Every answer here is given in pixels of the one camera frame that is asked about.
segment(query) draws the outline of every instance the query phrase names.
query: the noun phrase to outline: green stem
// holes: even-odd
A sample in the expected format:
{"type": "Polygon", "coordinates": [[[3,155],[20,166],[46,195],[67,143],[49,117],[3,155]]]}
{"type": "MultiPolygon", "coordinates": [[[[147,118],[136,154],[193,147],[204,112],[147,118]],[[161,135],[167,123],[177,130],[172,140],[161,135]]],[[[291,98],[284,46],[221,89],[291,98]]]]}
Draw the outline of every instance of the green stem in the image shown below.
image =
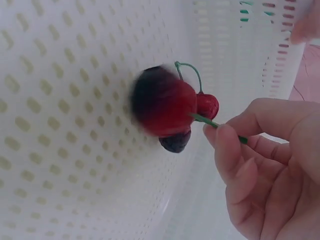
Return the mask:
{"type": "MultiPolygon", "coordinates": [[[[206,118],[204,116],[201,116],[201,115],[195,114],[195,113],[190,113],[190,115],[192,117],[194,117],[198,122],[202,122],[202,123],[208,124],[208,125],[214,127],[215,129],[217,129],[219,127],[219,124],[211,121],[209,118],[206,118]]],[[[248,139],[246,137],[238,136],[238,138],[240,140],[240,143],[242,143],[242,144],[247,144],[248,143],[248,139]]]]}
{"type": "Polygon", "coordinates": [[[188,67],[192,68],[195,71],[195,73],[196,73],[196,75],[198,77],[200,93],[203,93],[201,77],[200,77],[200,74],[199,74],[198,70],[194,66],[192,66],[191,64],[186,63],[186,62],[178,62],[178,61],[175,61],[174,65],[176,67],[176,70],[178,71],[178,74],[179,74],[179,77],[180,77],[181,80],[183,80],[183,78],[182,78],[182,74],[181,74],[181,71],[180,71],[180,66],[188,66],[188,67]]]}

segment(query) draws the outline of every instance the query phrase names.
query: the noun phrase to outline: perforated plastic wall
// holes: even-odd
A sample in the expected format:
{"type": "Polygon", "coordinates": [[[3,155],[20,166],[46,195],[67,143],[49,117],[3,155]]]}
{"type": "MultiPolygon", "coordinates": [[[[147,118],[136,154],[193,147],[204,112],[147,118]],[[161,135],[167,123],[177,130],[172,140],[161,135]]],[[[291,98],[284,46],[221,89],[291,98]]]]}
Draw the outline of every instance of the perforated plastic wall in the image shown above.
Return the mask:
{"type": "Polygon", "coordinates": [[[268,2],[0,1],[0,239],[239,239],[202,124],[168,153],[127,96],[143,69],[181,61],[220,123],[288,97],[304,46],[287,30],[310,1],[268,2]]]}

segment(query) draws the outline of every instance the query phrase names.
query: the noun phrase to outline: toy fruit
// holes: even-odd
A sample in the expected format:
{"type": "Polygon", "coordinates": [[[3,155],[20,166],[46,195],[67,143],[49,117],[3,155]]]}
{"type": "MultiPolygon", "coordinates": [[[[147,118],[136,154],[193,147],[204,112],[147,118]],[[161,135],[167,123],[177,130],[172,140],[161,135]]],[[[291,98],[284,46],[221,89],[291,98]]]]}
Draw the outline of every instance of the toy fruit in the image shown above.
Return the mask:
{"type": "Polygon", "coordinates": [[[196,95],[197,114],[207,118],[214,119],[219,111],[219,102],[215,96],[199,92],[196,95]]]}
{"type": "Polygon", "coordinates": [[[189,142],[190,137],[191,137],[191,128],[187,129],[184,132],[175,134],[173,136],[159,137],[159,142],[167,151],[171,153],[179,154],[187,146],[187,143],[189,142]]]}
{"type": "Polygon", "coordinates": [[[152,135],[164,138],[184,133],[197,112],[197,95],[163,66],[144,70],[130,95],[133,116],[152,135]]]}
{"type": "Polygon", "coordinates": [[[198,70],[189,63],[181,63],[181,62],[176,61],[174,63],[174,65],[178,71],[178,74],[179,74],[179,77],[181,80],[183,80],[183,77],[182,77],[182,74],[180,71],[180,66],[188,66],[195,71],[195,73],[198,77],[199,88],[200,88],[199,93],[196,95],[197,113],[203,117],[208,118],[208,119],[211,119],[211,120],[214,119],[219,111],[219,102],[215,96],[210,95],[210,94],[204,94],[204,92],[202,90],[202,81],[201,81],[201,77],[200,77],[198,70]]]}

